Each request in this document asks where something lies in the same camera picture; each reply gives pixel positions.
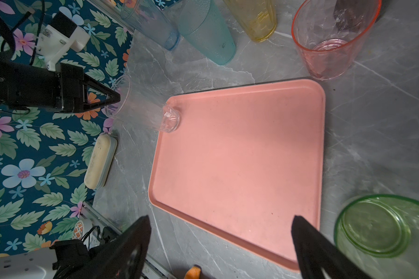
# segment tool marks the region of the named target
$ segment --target gray marble countertop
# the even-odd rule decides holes
[[[302,0],[276,0],[278,27],[254,43],[221,0],[237,51],[218,66],[181,40],[172,52],[135,34],[128,67],[135,83],[162,98],[228,86],[307,77],[290,36]],[[166,11],[176,22],[178,3]],[[391,193],[419,200],[419,0],[393,0],[346,73],[320,83],[326,92],[321,232],[333,239],[350,198]],[[93,207],[124,228],[151,218],[149,254],[182,278],[192,265],[204,278],[300,278],[153,207],[147,196],[157,132],[115,122],[118,149]]]

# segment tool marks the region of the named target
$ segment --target floral tablecloth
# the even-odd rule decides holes
[[[12,59],[22,64],[28,64],[33,53],[41,2],[0,0],[0,16],[10,28],[28,6],[36,14],[14,32],[17,50]],[[125,70],[131,41],[127,30],[83,0],[47,1],[44,24],[59,12],[91,36],[83,51],[70,50],[61,62],[81,66],[87,75],[111,86]],[[43,59],[36,56],[34,65],[41,66]],[[88,94],[90,103],[102,98],[93,90]],[[95,140],[111,130],[112,120],[100,109],[78,114],[38,108],[23,116],[0,113],[0,256],[71,238],[83,201],[94,194],[83,181]]]

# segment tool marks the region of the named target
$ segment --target pink plastic cup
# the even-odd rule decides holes
[[[306,0],[295,14],[292,37],[310,75],[343,74],[362,49],[382,0]]]

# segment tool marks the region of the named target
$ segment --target tray rim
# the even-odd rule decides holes
[[[321,193],[322,193],[322,188],[323,188],[323,163],[324,163],[324,128],[325,128],[325,118],[326,118],[326,93],[324,92],[323,87],[316,81],[313,80],[309,80],[309,79],[295,79],[295,80],[289,80],[289,81],[279,81],[279,82],[269,82],[269,83],[261,83],[261,84],[254,84],[254,85],[241,85],[241,86],[235,86],[235,87],[229,87],[229,88],[222,88],[222,89],[214,89],[214,90],[206,90],[206,91],[200,91],[200,92],[192,92],[192,93],[185,93],[182,95],[176,95],[176,96],[172,96],[168,99],[168,101],[166,102],[167,104],[170,103],[171,100],[175,99],[175,98],[179,98],[181,96],[187,95],[195,95],[195,94],[210,94],[210,93],[223,93],[224,91],[228,91],[228,90],[242,90],[243,88],[248,87],[248,92],[231,92],[228,95],[237,95],[237,94],[244,94],[244,93],[251,93],[251,92],[258,92],[258,91],[263,91],[261,90],[262,87],[265,86],[269,86],[271,84],[276,84],[276,83],[285,83],[285,84],[289,84],[289,83],[295,83],[296,85],[298,83],[302,83],[302,85],[304,85],[305,83],[307,83],[308,85],[310,85],[311,87],[314,87],[314,92],[319,93],[321,95],[322,98],[322,115],[321,115],[321,142],[322,142],[322,146],[323,148],[321,149],[321,154],[320,154],[320,170],[319,170],[319,177],[320,177],[320,181],[319,181],[319,185],[317,186],[317,190],[318,190],[318,207],[316,208],[317,210],[317,220],[316,220],[316,224],[314,225],[314,227],[319,231],[320,229],[320,221],[321,221]],[[217,236],[219,238],[222,238],[225,241],[228,241],[229,243],[232,243],[234,245],[236,245],[239,248],[242,248],[252,254],[255,254],[267,261],[273,262],[276,265],[282,266],[287,270],[293,271],[293,272],[300,272],[299,269],[299,265],[297,262],[294,262],[293,260],[290,260],[288,258],[285,258],[283,256],[280,256],[278,254],[275,254],[274,252],[271,252],[267,249],[264,249],[262,247],[259,247],[251,242],[248,242],[240,237],[237,237],[233,234],[230,234],[226,231],[223,231],[221,229],[218,229],[206,222],[200,221],[190,215],[187,215],[177,209],[174,209],[162,202],[157,201],[154,198],[154,194],[153,189],[152,189],[152,184],[153,184],[153,176],[155,175],[155,169],[156,169],[156,165],[157,165],[157,150],[158,147],[161,145],[162,142],[162,135],[164,133],[163,132],[159,132],[158,138],[157,138],[157,144],[155,146],[155,154],[154,154],[154,161],[152,163],[152,169],[151,169],[151,176],[150,176],[150,180],[149,180],[149,186],[148,186],[148,197],[149,197],[149,201],[151,202],[151,204],[153,204],[154,206],[156,206],[159,209],[162,209],[164,211],[166,211],[167,213],[185,221],[190,223],[191,225],[194,225],[198,228],[201,228],[202,230],[211,233],[214,236]]]

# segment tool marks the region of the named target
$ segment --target pink tray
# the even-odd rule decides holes
[[[319,229],[323,88],[311,80],[171,97],[149,184],[155,206],[298,271],[294,215]]]

